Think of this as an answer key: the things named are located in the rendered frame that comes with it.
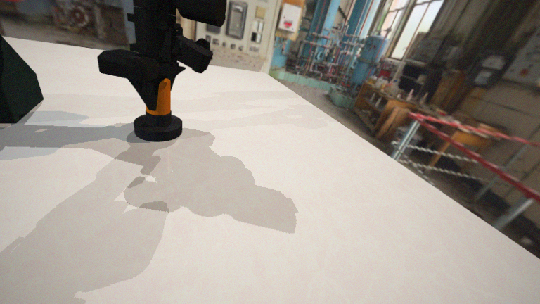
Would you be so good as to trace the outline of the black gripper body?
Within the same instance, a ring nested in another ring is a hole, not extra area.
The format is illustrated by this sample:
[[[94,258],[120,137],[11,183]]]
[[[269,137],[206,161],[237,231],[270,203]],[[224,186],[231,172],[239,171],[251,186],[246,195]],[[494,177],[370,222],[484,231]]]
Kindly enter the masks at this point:
[[[176,34],[178,27],[181,27],[181,24],[176,23],[176,16],[135,6],[134,14],[127,13],[127,17],[128,21],[134,23],[136,43],[129,44],[130,51],[103,51],[97,56],[100,73],[149,82],[160,76],[160,66],[179,67],[176,59],[174,62],[162,60],[166,32],[169,32],[170,27],[175,27]]]

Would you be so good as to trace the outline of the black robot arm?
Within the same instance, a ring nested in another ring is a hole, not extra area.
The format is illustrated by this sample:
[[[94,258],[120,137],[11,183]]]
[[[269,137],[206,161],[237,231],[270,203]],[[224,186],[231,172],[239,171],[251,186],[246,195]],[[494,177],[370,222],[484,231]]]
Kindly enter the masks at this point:
[[[133,0],[134,6],[163,13],[175,15],[176,9],[183,18],[207,23],[221,27],[225,21],[226,0]],[[212,59],[213,51],[210,51],[210,43],[199,39],[194,42],[183,36],[183,28],[170,27],[166,32],[165,42],[162,48],[162,60],[186,64],[193,71],[202,73],[207,69]]]

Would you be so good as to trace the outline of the orange cylinder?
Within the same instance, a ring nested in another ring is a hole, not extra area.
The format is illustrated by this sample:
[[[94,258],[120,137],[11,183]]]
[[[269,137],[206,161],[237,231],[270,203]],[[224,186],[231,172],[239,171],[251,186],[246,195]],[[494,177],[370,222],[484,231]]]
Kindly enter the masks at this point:
[[[159,83],[157,108],[155,111],[149,110],[146,106],[147,113],[152,115],[166,115],[171,112],[171,80],[163,79]]]

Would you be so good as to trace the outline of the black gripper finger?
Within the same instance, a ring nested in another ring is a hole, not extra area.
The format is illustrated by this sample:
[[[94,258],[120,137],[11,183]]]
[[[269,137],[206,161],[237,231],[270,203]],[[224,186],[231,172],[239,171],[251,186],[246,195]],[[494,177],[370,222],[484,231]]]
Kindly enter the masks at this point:
[[[166,78],[171,80],[171,90],[172,90],[172,87],[173,87],[176,76],[185,69],[186,69],[186,67],[184,67],[184,66],[179,66],[177,68],[170,68],[170,67],[162,65],[162,66],[160,66],[160,74],[161,75],[168,75]]]
[[[130,80],[130,83],[135,88],[145,105],[149,110],[155,111],[158,103],[158,89],[159,83],[163,81],[168,75],[160,75],[156,79],[149,82],[139,82],[136,80]]]

